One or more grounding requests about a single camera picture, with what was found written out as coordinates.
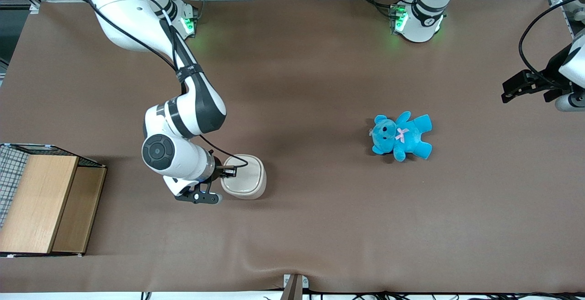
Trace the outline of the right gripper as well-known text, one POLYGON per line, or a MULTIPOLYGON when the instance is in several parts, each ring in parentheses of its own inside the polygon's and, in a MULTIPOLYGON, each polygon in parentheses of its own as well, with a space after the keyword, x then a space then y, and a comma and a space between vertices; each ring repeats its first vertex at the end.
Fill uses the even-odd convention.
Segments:
MULTIPOLYGON (((236 169, 237 166, 215 166, 214 176, 236 176, 236 169)), ((200 178, 197 180, 190 180, 164 176, 164 182, 174 196, 179 196, 180 194, 184 193, 185 188, 188 190, 194 189, 201 183, 209 183, 211 181, 213 181, 213 177, 211 176, 205 180, 200 178)))

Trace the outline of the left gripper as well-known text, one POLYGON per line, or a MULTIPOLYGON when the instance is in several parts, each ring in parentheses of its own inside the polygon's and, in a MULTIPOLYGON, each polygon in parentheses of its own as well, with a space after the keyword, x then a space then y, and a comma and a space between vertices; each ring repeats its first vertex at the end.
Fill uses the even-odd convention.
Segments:
MULTIPOLYGON (((579 31, 572 43, 554 55, 542 75, 556 83, 545 92, 545 102, 555 104, 585 103, 585 32, 579 31)), ((529 70, 521 70, 503 83, 501 100, 506 104, 518 96, 535 94, 546 89, 536 89, 536 76, 529 70)))

